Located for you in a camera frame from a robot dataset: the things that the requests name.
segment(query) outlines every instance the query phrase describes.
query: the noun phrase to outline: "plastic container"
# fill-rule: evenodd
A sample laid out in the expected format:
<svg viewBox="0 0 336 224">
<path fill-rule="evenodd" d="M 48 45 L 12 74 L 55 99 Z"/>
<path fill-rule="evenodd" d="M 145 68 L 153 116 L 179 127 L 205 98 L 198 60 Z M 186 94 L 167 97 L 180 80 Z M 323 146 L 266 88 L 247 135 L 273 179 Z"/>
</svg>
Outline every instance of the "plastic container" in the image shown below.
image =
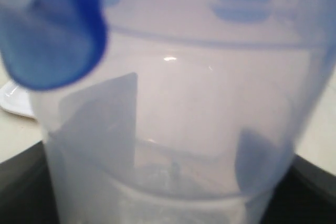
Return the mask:
<svg viewBox="0 0 336 224">
<path fill-rule="evenodd" d="M 61 223 L 258 223 L 333 70 L 336 1 L 104 3 L 104 59 L 31 95 Z"/>
</svg>

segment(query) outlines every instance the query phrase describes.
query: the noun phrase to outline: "white countertop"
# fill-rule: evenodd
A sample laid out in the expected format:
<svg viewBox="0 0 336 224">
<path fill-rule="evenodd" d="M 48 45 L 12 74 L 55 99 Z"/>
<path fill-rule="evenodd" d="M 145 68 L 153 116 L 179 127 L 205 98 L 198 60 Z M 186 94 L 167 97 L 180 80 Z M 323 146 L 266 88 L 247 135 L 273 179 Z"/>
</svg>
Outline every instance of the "white countertop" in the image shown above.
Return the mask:
<svg viewBox="0 0 336 224">
<path fill-rule="evenodd" d="M 9 80 L 0 64 L 0 87 Z M 336 72 L 298 144 L 297 154 L 336 175 Z M 0 163 L 38 143 L 42 136 L 34 119 L 0 109 Z"/>
</svg>

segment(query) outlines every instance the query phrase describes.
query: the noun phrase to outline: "blue tab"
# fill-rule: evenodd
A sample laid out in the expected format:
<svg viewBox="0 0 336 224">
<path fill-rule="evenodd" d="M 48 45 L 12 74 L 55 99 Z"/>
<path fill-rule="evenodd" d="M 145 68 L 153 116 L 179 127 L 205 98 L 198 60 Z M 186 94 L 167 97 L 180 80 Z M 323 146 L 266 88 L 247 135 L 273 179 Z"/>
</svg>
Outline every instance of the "blue tab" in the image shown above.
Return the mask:
<svg viewBox="0 0 336 224">
<path fill-rule="evenodd" d="M 70 84 L 102 58 L 107 28 L 99 0 L 0 0 L 0 50 L 19 84 Z"/>
</svg>

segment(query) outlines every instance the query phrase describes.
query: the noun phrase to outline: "translucent plastic container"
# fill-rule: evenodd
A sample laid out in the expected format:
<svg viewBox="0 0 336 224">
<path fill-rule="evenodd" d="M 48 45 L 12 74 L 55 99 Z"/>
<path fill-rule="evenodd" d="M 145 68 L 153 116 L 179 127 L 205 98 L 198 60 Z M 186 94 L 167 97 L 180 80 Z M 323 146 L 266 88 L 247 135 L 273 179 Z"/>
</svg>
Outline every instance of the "translucent plastic container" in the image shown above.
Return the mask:
<svg viewBox="0 0 336 224">
<path fill-rule="evenodd" d="M 336 0 L 104 0 L 99 65 L 31 95 L 62 224 L 259 223 L 333 70 Z"/>
</svg>

